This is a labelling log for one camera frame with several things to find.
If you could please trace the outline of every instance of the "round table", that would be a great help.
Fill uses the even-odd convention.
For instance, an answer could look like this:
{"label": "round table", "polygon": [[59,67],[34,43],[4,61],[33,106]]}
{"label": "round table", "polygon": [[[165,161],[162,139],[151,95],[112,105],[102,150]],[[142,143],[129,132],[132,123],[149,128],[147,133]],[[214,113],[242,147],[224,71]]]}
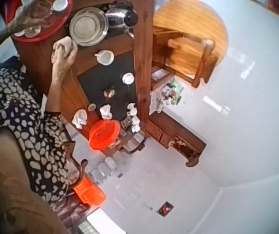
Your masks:
{"label": "round table", "polygon": [[220,16],[199,0],[170,0],[154,15],[154,26],[170,28],[200,38],[213,39],[218,56],[217,65],[228,47],[227,29]]}

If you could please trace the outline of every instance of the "kettle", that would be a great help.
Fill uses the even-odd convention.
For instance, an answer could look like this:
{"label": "kettle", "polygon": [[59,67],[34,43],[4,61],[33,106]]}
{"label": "kettle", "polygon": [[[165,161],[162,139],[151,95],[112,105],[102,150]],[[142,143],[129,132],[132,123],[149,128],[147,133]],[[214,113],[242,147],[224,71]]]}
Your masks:
{"label": "kettle", "polygon": [[134,39],[134,34],[130,32],[130,29],[134,27],[139,18],[136,11],[133,10],[133,6],[127,8],[112,7],[106,12],[106,16],[109,29],[122,30]]}

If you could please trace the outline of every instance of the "person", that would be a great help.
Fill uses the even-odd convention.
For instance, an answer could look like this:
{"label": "person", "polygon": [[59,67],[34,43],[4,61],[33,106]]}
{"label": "person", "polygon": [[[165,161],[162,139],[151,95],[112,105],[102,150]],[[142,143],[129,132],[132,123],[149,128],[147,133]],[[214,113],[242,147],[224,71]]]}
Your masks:
{"label": "person", "polygon": [[[43,21],[26,16],[30,7],[32,4],[25,6],[17,18],[0,30],[0,44],[13,33]],[[0,64],[2,233],[15,233],[15,228],[27,228],[29,232],[26,233],[32,233],[31,230],[39,233],[40,228],[46,233],[65,232],[48,204],[62,200],[69,183],[61,139],[60,92],[78,51],[76,43],[71,43],[69,54],[66,54],[63,41],[57,41],[53,46],[52,82],[43,117],[39,94],[26,73],[20,72],[18,59],[10,58]]]}

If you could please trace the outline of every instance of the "polka dot dress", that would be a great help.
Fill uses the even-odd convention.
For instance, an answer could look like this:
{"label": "polka dot dress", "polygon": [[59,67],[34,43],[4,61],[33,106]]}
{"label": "polka dot dress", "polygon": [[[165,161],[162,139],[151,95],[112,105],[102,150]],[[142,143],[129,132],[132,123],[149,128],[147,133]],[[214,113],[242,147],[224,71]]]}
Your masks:
{"label": "polka dot dress", "polygon": [[61,140],[60,113],[45,112],[35,101],[37,91],[14,69],[0,69],[0,130],[17,139],[31,189],[44,201],[62,199],[68,171]]}

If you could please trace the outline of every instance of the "hand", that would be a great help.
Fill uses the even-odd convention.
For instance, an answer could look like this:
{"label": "hand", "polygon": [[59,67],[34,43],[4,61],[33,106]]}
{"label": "hand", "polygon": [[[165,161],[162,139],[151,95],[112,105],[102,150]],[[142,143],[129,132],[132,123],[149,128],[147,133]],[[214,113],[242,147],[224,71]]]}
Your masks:
{"label": "hand", "polygon": [[7,25],[9,33],[18,33],[26,28],[44,23],[46,17],[41,19],[30,17],[30,12],[36,11],[40,3],[41,0],[34,0],[29,5],[24,6],[22,12]]}
{"label": "hand", "polygon": [[[66,54],[65,41],[71,41],[71,48],[68,54]],[[59,41],[56,41],[53,45],[53,54],[52,54],[52,63],[53,63],[53,71],[52,71],[52,83],[60,85],[62,81],[69,71],[71,65],[74,63],[76,55],[78,52],[77,44],[70,39],[69,37],[65,37]]]}

